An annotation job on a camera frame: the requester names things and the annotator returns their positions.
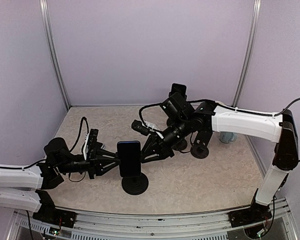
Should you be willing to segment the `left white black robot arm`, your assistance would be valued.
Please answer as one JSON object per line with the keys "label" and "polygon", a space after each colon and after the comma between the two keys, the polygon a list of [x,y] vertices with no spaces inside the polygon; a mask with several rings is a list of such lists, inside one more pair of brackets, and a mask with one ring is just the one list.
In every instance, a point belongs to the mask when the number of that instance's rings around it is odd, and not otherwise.
{"label": "left white black robot arm", "polygon": [[86,153],[72,154],[65,140],[57,137],[45,146],[44,160],[30,166],[0,165],[0,207],[39,211],[48,222],[56,222],[59,210],[43,198],[65,181],[64,175],[87,173],[93,179],[121,163],[116,153],[102,149],[96,140],[85,146]]}

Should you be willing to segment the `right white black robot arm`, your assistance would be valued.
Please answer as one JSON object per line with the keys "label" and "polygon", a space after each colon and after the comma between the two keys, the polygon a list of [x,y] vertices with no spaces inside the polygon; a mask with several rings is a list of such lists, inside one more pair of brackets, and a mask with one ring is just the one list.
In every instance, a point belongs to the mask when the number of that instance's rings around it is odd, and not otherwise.
{"label": "right white black robot arm", "polygon": [[170,94],[160,104],[170,119],[163,131],[149,130],[141,124],[141,133],[148,139],[141,150],[140,161],[148,163],[173,157],[173,147],[191,133],[197,133],[199,144],[192,155],[199,158],[198,149],[208,153],[207,144],[214,132],[228,132],[259,137],[276,144],[275,155],[260,188],[256,191],[246,218],[256,222],[265,214],[282,182],[298,164],[298,140],[291,111],[265,113],[231,108],[213,100],[203,100],[194,108],[180,93]]}

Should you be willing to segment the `teal phone black screen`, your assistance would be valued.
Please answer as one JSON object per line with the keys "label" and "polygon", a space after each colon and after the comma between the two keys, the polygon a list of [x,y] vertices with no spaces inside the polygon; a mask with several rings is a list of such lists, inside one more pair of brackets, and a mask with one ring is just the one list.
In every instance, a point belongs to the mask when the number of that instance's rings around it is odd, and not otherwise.
{"label": "teal phone black screen", "polygon": [[184,98],[186,98],[186,85],[179,84],[179,83],[173,83],[171,86],[171,91],[169,93],[169,96],[175,94],[176,92],[181,94]]}

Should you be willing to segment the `black pole phone stand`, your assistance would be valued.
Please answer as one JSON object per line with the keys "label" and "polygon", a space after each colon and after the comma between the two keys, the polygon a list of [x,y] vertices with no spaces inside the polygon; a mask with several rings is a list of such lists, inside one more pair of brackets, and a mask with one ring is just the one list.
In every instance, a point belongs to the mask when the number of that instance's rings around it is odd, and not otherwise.
{"label": "black pole phone stand", "polygon": [[136,196],[147,190],[149,181],[147,176],[141,173],[141,175],[137,177],[123,177],[121,185],[127,194]]}
{"label": "black pole phone stand", "polygon": [[167,126],[174,123],[178,115],[181,115],[182,110],[186,107],[187,102],[180,93],[172,94],[165,103],[165,113],[168,116]]}

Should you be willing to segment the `blue phone black screen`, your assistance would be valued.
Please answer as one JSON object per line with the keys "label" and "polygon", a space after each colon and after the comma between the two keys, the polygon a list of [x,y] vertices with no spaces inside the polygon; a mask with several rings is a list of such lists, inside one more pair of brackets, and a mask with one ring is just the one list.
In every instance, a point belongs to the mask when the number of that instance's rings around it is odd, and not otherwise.
{"label": "blue phone black screen", "polygon": [[141,175],[141,144],[137,140],[117,142],[120,176],[123,178],[139,177]]}

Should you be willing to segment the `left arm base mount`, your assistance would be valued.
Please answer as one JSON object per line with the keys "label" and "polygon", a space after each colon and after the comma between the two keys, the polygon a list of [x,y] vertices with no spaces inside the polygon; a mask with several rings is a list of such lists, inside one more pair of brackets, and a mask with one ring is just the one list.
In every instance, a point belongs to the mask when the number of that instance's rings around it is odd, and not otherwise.
{"label": "left arm base mount", "polygon": [[77,214],[73,211],[62,210],[53,206],[41,206],[33,213],[33,219],[56,226],[73,228]]}

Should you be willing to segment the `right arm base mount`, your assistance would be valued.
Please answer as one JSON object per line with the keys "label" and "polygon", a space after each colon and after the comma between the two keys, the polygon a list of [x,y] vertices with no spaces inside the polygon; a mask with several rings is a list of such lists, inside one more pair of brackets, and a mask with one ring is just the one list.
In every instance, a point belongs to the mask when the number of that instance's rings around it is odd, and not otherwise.
{"label": "right arm base mount", "polygon": [[255,210],[251,208],[240,209],[228,213],[232,228],[254,224],[272,218],[272,213],[267,210]]}

